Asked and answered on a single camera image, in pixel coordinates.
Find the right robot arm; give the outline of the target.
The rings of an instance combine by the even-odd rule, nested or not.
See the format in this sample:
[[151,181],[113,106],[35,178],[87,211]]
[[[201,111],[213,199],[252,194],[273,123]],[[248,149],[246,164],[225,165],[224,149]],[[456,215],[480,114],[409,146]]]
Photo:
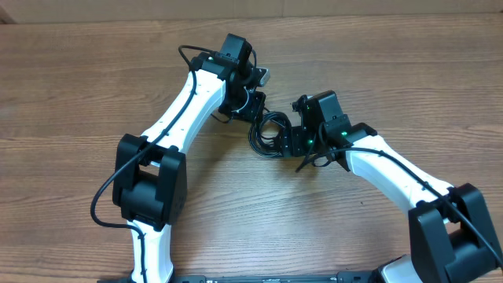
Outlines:
[[482,193],[453,186],[394,151],[366,123],[350,122],[332,90],[292,103],[301,119],[283,149],[303,166],[339,164],[365,179],[408,219],[410,252],[342,282],[470,282],[502,267],[502,249]]

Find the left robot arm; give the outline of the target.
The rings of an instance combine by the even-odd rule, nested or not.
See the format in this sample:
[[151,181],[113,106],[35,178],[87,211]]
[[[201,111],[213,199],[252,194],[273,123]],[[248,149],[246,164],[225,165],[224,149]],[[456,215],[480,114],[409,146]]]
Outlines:
[[116,152],[112,201],[133,236],[134,268],[128,282],[169,282],[171,227],[187,196],[186,154],[214,111],[229,121],[254,123],[265,95],[257,91],[268,71],[256,65],[244,38],[228,34],[218,51],[199,48],[167,111],[139,136],[124,135]]

